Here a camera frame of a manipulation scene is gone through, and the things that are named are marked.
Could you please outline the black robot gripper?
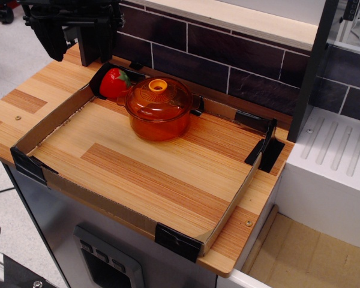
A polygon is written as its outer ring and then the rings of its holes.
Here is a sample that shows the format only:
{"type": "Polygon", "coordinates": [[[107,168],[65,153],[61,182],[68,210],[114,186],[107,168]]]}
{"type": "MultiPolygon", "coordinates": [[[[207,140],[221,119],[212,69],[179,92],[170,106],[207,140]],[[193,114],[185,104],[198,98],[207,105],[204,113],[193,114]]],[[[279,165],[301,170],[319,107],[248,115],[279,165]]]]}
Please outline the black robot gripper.
{"type": "Polygon", "coordinates": [[[112,58],[114,36],[124,25],[120,1],[18,1],[24,20],[35,32],[47,54],[61,62],[67,51],[63,27],[95,27],[100,59],[112,58]]]}

